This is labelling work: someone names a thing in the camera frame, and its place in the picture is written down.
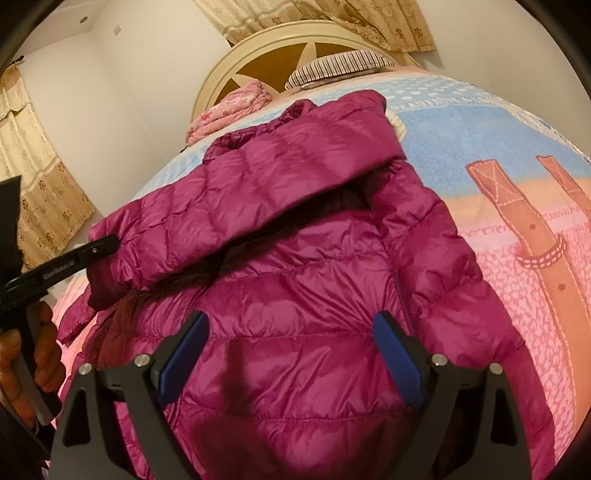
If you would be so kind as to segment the person's left hand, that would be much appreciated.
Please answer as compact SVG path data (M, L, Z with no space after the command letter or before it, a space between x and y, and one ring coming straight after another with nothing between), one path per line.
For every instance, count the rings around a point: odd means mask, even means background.
M32 325L24 309L1 305L1 403L19 423L34 431L38 417L31 393L57 393L66 369L50 306L36 302L30 312Z

